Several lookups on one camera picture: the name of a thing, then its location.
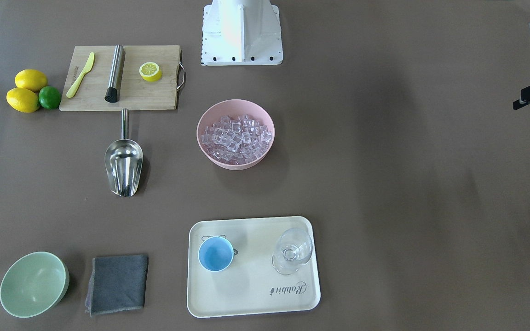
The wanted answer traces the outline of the pink bowl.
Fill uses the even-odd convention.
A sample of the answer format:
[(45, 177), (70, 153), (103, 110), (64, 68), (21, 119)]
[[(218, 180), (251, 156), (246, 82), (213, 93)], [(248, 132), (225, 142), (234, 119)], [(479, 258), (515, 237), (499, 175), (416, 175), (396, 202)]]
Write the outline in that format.
[(197, 125), (201, 151), (220, 167), (253, 167), (271, 150), (274, 122), (260, 105), (248, 100), (225, 100), (210, 107)]

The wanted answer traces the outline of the steel ice scoop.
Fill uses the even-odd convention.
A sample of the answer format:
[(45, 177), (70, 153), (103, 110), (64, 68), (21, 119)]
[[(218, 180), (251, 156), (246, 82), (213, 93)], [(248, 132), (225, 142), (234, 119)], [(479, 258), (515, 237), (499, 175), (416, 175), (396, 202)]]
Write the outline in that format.
[(129, 110), (121, 111), (121, 138), (112, 142), (104, 156), (110, 190), (120, 197), (131, 197), (138, 189), (143, 166), (141, 146), (129, 138)]

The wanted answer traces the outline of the clear ice cubes pile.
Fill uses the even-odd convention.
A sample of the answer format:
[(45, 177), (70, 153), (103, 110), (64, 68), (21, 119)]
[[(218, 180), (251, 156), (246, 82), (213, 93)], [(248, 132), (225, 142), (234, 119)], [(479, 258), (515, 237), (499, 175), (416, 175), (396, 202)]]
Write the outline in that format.
[(201, 126), (198, 142), (213, 161), (229, 166), (256, 163), (265, 157), (274, 141), (273, 130), (259, 119), (244, 114), (224, 115)]

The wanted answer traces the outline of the light blue cup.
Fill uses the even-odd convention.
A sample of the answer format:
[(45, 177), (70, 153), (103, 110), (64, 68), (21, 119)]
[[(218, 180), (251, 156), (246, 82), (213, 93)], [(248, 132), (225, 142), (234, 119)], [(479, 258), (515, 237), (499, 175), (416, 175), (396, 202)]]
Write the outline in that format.
[(200, 265), (209, 272), (221, 272), (228, 268), (234, 258), (233, 245), (221, 236), (209, 237), (198, 250)]

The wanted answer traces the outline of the clear wine glass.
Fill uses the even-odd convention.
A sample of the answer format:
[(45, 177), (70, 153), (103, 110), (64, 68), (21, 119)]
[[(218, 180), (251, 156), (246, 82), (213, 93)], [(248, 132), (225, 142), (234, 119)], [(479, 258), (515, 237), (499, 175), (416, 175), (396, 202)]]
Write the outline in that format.
[(311, 235), (300, 228), (290, 228), (280, 236), (272, 255), (276, 272), (288, 276), (296, 273), (311, 259), (315, 246)]

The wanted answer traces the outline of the cream serving tray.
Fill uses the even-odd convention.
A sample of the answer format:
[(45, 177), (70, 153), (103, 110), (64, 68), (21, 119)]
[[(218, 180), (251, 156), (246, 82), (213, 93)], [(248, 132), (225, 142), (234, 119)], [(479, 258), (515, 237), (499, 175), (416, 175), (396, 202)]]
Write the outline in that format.
[[(189, 232), (187, 309), (196, 318), (307, 311), (320, 302), (317, 256), (296, 273), (274, 270), (274, 247), (282, 233), (300, 228), (313, 237), (303, 216), (200, 221)], [(199, 250), (212, 237), (227, 239), (237, 251), (230, 266), (212, 272), (200, 264)]]

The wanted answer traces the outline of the bamboo cutting board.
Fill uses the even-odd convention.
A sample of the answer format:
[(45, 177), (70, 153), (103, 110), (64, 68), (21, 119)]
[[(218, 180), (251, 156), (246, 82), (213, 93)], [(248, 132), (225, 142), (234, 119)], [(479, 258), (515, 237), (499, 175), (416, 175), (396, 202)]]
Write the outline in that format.
[[(120, 111), (130, 110), (175, 110), (178, 92), (183, 78), (179, 62), (182, 49), (179, 45), (169, 46), (123, 46), (124, 63), (118, 101), (105, 100), (115, 46), (76, 46), (72, 54), (59, 109), (65, 112)], [(75, 96), (68, 98), (67, 91), (81, 73), (91, 53), (94, 65), (87, 73)], [(145, 81), (139, 75), (139, 67), (146, 62), (158, 63), (162, 77), (156, 82)]]

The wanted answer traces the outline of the half lemon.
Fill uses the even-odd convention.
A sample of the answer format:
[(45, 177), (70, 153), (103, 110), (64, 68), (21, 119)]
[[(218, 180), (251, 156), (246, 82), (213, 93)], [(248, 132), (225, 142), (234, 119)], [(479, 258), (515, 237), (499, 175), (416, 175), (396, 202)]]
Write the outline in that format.
[(147, 82), (155, 82), (162, 78), (162, 69), (158, 63), (145, 62), (139, 67), (139, 75)]

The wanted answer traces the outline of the steel muddler black tip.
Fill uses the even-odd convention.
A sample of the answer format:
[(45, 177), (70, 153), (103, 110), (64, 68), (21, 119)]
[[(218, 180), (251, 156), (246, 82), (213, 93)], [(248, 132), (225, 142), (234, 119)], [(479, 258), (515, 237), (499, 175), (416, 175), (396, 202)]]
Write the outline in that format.
[(117, 103), (119, 101), (125, 58), (126, 51), (124, 50), (124, 47), (122, 45), (116, 45), (109, 75), (109, 84), (104, 97), (105, 101), (108, 103)]

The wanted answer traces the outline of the grey folded cloth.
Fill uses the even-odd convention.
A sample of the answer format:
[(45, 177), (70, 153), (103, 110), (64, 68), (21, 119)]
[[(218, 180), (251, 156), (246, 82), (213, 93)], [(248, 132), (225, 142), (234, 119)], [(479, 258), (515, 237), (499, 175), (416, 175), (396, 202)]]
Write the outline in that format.
[(86, 312), (93, 317), (144, 308), (148, 270), (147, 254), (93, 258)]

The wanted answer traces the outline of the yellow plastic knife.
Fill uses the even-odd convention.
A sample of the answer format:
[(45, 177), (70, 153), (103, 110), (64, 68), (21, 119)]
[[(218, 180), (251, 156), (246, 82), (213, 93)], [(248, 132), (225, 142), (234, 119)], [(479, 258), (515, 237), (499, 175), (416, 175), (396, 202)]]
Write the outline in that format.
[(78, 92), (79, 88), (80, 88), (80, 85), (82, 83), (82, 80), (84, 79), (85, 75), (87, 73), (90, 73), (93, 66), (94, 66), (94, 62), (95, 62), (95, 53), (94, 52), (90, 52), (89, 56), (88, 56), (88, 59), (86, 61), (86, 64), (84, 65), (82, 71), (79, 73), (79, 75), (77, 76), (77, 78), (75, 79), (75, 81), (72, 83), (72, 85), (70, 86), (70, 88), (67, 90), (67, 93), (66, 93), (66, 97), (67, 98), (72, 98), (76, 95), (76, 93)]

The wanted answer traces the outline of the green lime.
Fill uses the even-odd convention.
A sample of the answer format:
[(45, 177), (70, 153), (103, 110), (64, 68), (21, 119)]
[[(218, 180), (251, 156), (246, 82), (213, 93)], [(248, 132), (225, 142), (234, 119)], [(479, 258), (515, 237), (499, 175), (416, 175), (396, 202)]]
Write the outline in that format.
[(58, 109), (62, 95), (57, 88), (53, 86), (45, 86), (38, 93), (40, 106), (45, 109)]

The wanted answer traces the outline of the yellow lemon upper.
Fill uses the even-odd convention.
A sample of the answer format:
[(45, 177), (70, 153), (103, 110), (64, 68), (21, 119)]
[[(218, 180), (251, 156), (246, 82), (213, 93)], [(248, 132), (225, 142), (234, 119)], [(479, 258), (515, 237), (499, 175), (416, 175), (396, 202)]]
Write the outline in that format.
[(25, 88), (38, 93), (42, 88), (48, 86), (46, 74), (37, 69), (24, 69), (19, 71), (14, 78), (18, 88)]

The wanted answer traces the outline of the yellow lemon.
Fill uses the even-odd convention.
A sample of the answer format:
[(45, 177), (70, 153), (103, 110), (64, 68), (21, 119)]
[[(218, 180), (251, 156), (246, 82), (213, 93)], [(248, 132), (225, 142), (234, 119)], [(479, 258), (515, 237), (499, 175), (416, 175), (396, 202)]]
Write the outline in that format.
[(42, 88), (48, 86), (46, 74), (37, 69), (24, 69), (19, 71), (14, 78), (18, 88), (25, 88), (38, 93)]
[(38, 95), (26, 88), (16, 87), (6, 93), (7, 103), (22, 113), (33, 113), (40, 109)]

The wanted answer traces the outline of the yellow lemon lower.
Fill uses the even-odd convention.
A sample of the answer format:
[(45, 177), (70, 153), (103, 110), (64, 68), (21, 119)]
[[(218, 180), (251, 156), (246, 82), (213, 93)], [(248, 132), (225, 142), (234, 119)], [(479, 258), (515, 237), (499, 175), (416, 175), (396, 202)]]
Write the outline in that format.
[(40, 109), (38, 95), (26, 88), (16, 87), (6, 93), (7, 103), (22, 113), (33, 113)]

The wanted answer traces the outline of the green bowl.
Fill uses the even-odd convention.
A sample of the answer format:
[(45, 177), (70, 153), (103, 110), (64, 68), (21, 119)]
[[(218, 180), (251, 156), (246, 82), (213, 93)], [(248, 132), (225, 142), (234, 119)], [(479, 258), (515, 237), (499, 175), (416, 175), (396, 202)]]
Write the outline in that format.
[(59, 304), (68, 285), (65, 263), (55, 254), (37, 251), (7, 270), (0, 285), (0, 303), (11, 316), (33, 318)]

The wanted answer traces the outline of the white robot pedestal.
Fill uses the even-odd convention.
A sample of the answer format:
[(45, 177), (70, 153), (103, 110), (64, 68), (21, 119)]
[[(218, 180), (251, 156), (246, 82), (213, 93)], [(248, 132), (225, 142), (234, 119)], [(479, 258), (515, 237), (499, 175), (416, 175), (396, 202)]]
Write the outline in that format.
[(213, 0), (202, 12), (201, 65), (283, 63), (280, 12), (269, 0)]

